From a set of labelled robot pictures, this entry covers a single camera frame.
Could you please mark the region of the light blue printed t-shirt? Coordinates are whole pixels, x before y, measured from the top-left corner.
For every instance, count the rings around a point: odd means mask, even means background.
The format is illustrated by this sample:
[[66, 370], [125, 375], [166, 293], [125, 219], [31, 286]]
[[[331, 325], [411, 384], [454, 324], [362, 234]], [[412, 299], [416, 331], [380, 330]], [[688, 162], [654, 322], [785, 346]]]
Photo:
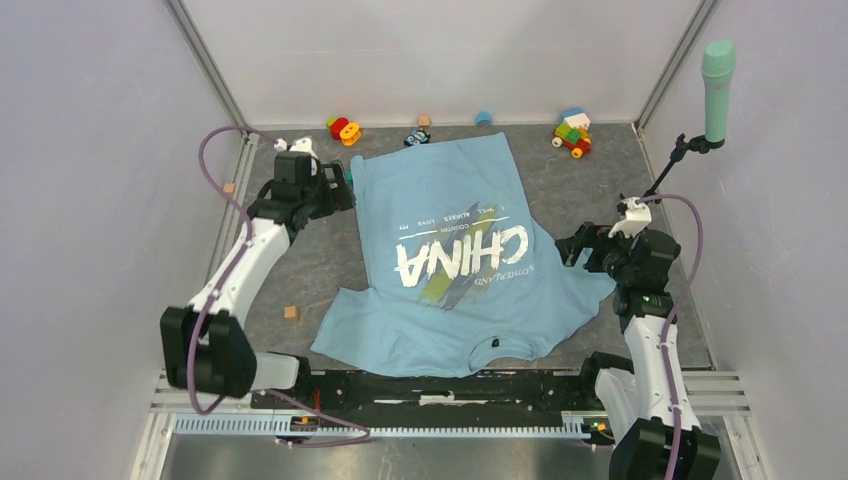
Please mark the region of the light blue printed t-shirt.
[[315, 353], [390, 377], [533, 361], [595, 317], [614, 284], [562, 263], [502, 133], [350, 164], [368, 286], [341, 289]]

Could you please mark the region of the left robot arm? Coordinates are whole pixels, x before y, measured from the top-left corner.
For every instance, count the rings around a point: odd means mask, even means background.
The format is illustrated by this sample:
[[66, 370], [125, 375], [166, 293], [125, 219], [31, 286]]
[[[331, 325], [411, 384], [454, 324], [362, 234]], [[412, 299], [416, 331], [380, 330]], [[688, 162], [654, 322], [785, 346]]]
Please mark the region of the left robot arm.
[[280, 152], [273, 177], [246, 209], [246, 223], [207, 285], [184, 307], [160, 319], [170, 386], [241, 398], [275, 389], [290, 407], [314, 394], [308, 361], [257, 353], [244, 332], [249, 309], [271, 268], [309, 221], [353, 208], [351, 177], [339, 160], [322, 163], [307, 152]]

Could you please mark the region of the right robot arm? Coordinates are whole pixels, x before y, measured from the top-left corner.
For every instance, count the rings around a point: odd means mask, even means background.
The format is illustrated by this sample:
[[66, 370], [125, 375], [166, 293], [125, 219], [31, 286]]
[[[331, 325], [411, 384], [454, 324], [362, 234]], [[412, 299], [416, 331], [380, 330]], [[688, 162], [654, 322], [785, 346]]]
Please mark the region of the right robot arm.
[[703, 431], [688, 400], [677, 356], [678, 303], [666, 290], [679, 244], [653, 229], [627, 238], [586, 222], [555, 245], [565, 266], [615, 283], [613, 307], [630, 355], [593, 353], [577, 382], [580, 400], [607, 413], [610, 478], [713, 478], [720, 442]]

